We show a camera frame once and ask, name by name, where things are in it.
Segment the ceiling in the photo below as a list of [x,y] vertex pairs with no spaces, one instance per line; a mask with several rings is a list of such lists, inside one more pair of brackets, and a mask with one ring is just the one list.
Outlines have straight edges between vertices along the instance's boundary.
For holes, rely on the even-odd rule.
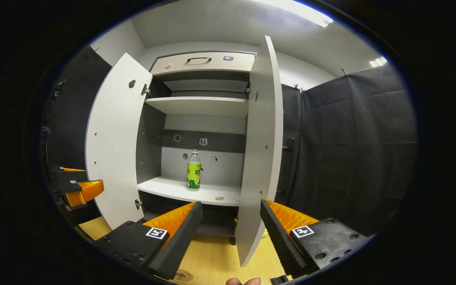
[[278,52],[342,76],[370,67],[381,55],[338,22],[321,28],[309,20],[249,0],[179,0],[133,19],[144,47],[182,42],[230,42],[259,46],[270,36]]

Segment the white shelf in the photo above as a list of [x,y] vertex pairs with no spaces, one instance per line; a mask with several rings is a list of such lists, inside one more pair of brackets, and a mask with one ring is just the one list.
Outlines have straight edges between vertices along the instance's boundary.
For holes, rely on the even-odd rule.
[[138,184],[138,190],[154,195],[183,200],[188,202],[200,201],[203,204],[220,206],[239,206],[240,186],[238,185],[209,185],[200,184],[198,191],[186,188],[186,182],[156,177]]
[[145,103],[165,114],[210,115],[244,118],[247,115],[247,99],[225,97],[164,97],[146,99]]

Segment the plastic bottle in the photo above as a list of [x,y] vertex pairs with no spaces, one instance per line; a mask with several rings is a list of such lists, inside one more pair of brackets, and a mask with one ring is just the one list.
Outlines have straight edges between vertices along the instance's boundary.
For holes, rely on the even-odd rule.
[[188,159],[186,185],[188,190],[197,191],[200,188],[201,162],[198,156],[198,150],[192,150],[191,153],[191,157]]

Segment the ceiling light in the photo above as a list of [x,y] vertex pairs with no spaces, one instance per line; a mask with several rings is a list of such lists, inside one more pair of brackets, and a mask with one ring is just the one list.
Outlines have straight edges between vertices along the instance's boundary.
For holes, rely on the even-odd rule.
[[316,11],[315,9],[304,5],[302,3],[293,1],[293,0],[250,0],[254,2],[260,2],[263,4],[271,5],[286,11],[290,11],[293,14],[301,16],[320,27],[324,28],[328,26],[328,24],[333,23],[332,18],[328,17],[327,15]]
[[378,59],[369,61],[369,64],[370,64],[371,67],[380,67],[380,66],[385,65],[387,63],[388,63],[388,61],[383,56],[378,58]]

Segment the circular sticker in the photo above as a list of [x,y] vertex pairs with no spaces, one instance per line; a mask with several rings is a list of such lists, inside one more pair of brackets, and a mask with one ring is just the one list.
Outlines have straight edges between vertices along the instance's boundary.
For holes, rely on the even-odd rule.
[[190,280],[193,280],[193,274],[191,274],[188,271],[185,271],[184,269],[179,268],[179,270],[177,270],[177,273],[175,274],[174,279],[181,280],[181,281],[190,281]]

